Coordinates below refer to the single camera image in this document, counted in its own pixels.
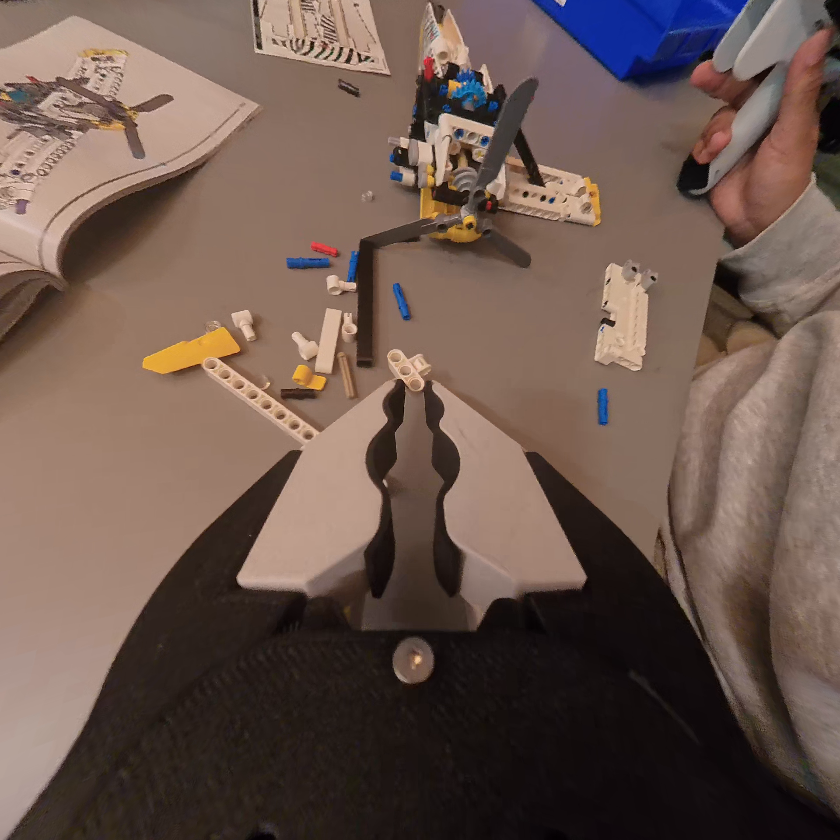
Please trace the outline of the lego instruction booklet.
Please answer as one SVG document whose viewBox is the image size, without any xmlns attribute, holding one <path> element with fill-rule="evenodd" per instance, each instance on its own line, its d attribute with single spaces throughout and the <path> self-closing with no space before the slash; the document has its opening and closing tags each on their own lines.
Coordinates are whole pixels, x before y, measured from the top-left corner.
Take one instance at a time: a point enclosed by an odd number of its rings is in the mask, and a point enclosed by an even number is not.
<svg viewBox="0 0 840 840">
<path fill-rule="evenodd" d="M 82 17 L 1 51 L 1 338 L 67 289 L 91 215 L 201 165 L 260 106 Z"/>
</svg>

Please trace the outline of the striped sticker sheet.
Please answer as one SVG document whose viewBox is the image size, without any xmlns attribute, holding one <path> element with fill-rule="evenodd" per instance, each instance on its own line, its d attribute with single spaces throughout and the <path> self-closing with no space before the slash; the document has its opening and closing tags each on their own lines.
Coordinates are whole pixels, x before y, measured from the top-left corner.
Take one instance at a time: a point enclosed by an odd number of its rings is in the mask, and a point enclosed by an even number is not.
<svg viewBox="0 0 840 840">
<path fill-rule="evenodd" d="M 369 1 L 251 1 L 255 52 L 391 74 Z"/>
</svg>

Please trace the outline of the yellow lego panel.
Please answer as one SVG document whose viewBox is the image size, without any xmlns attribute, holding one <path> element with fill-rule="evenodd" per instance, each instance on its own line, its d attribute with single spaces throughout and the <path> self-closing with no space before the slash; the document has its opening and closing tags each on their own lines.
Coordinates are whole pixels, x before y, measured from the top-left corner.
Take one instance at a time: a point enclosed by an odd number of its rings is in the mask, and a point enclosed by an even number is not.
<svg viewBox="0 0 840 840">
<path fill-rule="evenodd" d="M 240 351 L 235 338 L 222 327 L 148 355 L 143 359 L 142 367 L 147 371 L 166 375 L 202 365 L 208 358 L 221 359 Z"/>
</svg>

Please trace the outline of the person's right hand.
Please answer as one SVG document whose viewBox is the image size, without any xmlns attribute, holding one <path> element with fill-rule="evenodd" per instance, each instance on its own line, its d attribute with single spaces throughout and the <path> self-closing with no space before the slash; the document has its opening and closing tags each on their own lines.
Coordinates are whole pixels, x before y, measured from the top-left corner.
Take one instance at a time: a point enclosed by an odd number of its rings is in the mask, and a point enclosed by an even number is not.
<svg viewBox="0 0 840 840">
<path fill-rule="evenodd" d="M 734 248 L 748 244 L 769 228 L 811 183 L 824 59 L 834 36 L 832 28 L 820 30 L 798 48 L 773 127 L 709 193 L 711 207 Z M 723 102 L 691 152 L 696 163 L 706 165 L 729 145 L 735 117 L 757 84 L 735 80 L 729 72 L 717 72 L 710 60 L 693 70 L 690 83 Z"/>
</svg>

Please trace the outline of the person's right forearm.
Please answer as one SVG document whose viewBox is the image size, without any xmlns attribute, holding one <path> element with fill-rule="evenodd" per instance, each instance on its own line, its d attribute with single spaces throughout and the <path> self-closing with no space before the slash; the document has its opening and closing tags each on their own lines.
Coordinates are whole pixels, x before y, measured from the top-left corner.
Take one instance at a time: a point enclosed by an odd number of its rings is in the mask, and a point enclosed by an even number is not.
<svg viewBox="0 0 840 840">
<path fill-rule="evenodd" d="M 812 175 L 803 194 L 719 268 L 734 295 L 780 338 L 816 314 L 839 310 L 839 212 Z"/>
</svg>

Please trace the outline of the lego airplane model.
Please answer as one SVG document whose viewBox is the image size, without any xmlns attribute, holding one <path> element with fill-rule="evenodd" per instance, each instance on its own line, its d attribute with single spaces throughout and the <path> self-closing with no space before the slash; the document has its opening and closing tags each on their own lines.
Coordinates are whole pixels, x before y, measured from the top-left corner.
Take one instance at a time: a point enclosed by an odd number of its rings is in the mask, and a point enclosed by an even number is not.
<svg viewBox="0 0 840 840">
<path fill-rule="evenodd" d="M 409 134 L 390 140 L 391 180 L 418 192 L 418 219 L 363 239 L 360 251 L 424 236 L 463 245 L 487 239 L 527 268 L 530 254 L 496 228 L 499 211 L 598 225 L 597 185 L 532 155 L 522 123 L 538 86 L 535 77 L 510 93 L 494 84 L 487 66 L 471 66 L 451 11 L 427 3 Z"/>
</svg>

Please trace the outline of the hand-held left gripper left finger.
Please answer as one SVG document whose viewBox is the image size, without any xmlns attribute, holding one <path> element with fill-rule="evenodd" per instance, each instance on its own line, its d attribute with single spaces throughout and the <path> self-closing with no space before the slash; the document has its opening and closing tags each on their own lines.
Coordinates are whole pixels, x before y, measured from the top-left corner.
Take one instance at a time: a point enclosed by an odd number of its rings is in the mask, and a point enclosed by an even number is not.
<svg viewBox="0 0 840 840">
<path fill-rule="evenodd" d="M 406 388 L 396 380 L 305 444 L 237 575 L 246 590 L 328 597 L 355 629 L 380 599 L 395 554 L 387 479 Z"/>
</svg>

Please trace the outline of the white holed lego connector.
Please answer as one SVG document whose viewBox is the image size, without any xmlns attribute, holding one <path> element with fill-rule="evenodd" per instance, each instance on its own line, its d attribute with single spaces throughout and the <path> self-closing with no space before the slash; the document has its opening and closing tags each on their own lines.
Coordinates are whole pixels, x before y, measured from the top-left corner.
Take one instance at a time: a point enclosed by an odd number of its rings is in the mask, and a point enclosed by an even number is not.
<svg viewBox="0 0 840 840">
<path fill-rule="evenodd" d="M 422 353 L 407 356 L 401 350 L 394 349 L 387 353 L 386 359 L 394 377 L 403 382 L 409 392 L 423 391 L 432 366 Z"/>
</svg>

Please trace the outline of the white lego sub-assembly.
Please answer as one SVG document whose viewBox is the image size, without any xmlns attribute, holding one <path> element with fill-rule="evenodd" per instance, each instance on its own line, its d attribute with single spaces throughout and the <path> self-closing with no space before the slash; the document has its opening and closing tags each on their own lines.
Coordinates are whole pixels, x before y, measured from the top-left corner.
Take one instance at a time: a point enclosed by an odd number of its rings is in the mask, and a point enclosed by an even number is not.
<svg viewBox="0 0 840 840">
<path fill-rule="evenodd" d="M 658 273 L 642 270 L 635 259 L 605 269 L 602 319 L 597 330 L 594 361 L 618 364 L 640 371 L 646 354 L 648 292 L 657 284 Z"/>
</svg>

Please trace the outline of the black long lego beam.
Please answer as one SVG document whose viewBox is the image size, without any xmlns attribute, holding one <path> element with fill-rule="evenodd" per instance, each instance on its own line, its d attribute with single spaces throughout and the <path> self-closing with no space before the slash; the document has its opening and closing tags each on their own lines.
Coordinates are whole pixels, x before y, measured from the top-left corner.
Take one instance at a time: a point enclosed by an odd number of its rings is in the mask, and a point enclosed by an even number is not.
<svg viewBox="0 0 840 840">
<path fill-rule="evenodd" d="M 375 366 L 374 350 L 374 252 L 372 238 L 360 241 L 359 256 L 355 272 L 357 300 L 356 364 L 360 368 Z"/>
</svg>

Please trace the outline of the white flat lego beam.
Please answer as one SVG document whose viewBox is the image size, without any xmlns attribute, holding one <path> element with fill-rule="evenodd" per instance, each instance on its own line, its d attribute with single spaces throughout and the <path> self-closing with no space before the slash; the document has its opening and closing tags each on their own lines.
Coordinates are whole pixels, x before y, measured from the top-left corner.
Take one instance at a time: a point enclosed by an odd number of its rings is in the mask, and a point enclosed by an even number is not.
<svg viewBox="0 0 840 840">
<path fill-rule="evenodd" d="M 327 308 L 324 312 L 322 330 L 318 341 L 318 354 L 314 364 L 315 372 L 320 375 L 330 375 L 333 372 L 341 326 L 342 311 Z"/>
</svg>

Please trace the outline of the blue plastic bin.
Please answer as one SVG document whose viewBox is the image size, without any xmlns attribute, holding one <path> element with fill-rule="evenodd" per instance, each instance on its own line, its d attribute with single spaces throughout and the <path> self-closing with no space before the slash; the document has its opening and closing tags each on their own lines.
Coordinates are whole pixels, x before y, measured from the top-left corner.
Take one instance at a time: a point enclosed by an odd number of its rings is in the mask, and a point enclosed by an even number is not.
<svg viewBox="0 0 840 840">
<path fill-rule="evenodd" d="M 720 43 L 744 1 L 536 1 L 620 80 L 697 61 Z"/>
</svg>

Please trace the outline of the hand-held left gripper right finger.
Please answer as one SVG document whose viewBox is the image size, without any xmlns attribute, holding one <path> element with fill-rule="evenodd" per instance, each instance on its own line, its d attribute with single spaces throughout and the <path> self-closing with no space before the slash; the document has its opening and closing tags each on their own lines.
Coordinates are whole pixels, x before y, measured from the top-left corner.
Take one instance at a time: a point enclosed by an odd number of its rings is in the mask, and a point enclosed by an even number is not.
<svg viewBox="0 0 840 840">
<path fill-rule="evenodd" d="M 522 446 L 441 384 L 423 394 L 442 480 L 434 568 L 446 594 L 464 602 L 469 628 L 500 599 L 582 589 L 586 573 Z"/>
</svg>

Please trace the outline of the white long holed lego beam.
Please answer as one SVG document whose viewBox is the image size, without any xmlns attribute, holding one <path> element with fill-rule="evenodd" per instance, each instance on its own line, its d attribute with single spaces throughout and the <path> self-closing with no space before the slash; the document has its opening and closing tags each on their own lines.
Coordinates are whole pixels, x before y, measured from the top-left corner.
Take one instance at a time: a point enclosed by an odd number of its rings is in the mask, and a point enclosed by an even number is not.
<svg viewBox="0 0 840 840">
<path fill-rule="evenodd" d="M 220 384 L 226 392 L 234 395 L 255 410 L 257 414 L 268 419 L 285 434 L 293 438 L 299 446 L 304 446 L 319 436 L 317 428 L 313 427 L 299 415 L 258 388 L 257 385 L 237 373 L 225 362 L 215 357 L 207 357 L 201 367 L 209 378 Z"/>
</svg>

